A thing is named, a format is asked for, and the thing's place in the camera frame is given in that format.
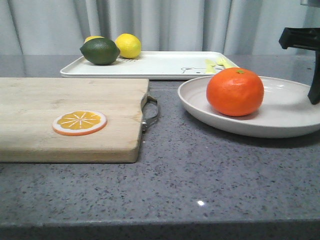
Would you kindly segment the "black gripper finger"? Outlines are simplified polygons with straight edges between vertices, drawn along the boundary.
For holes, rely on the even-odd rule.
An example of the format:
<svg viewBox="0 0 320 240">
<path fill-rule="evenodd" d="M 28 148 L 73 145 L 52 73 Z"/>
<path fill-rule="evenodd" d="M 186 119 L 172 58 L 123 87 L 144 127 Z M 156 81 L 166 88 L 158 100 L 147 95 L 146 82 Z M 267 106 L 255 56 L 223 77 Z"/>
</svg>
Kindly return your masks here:
<svg viewBox="0 0 320 240">
<path fill-rule="evenodd" d="M 312 84 L 308 92 L 308 99 L 312 105 L 320 102 L 320 51 L 315 52 L 315 68 Z"/>
</svg>

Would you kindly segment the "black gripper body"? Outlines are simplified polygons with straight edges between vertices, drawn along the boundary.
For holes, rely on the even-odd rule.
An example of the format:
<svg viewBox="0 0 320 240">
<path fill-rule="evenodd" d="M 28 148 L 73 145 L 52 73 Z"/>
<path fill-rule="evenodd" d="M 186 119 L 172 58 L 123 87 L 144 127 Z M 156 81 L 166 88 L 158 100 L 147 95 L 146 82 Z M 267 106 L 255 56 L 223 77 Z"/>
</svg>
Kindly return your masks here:
<svg viewBox="0 0 320 240">
<path fill-rule="evenodd" d="M 319 51 L 320 28 L 285 27 L 280 36 L 279 44 L 283 49 L 298 48 Z"/>
</svg>

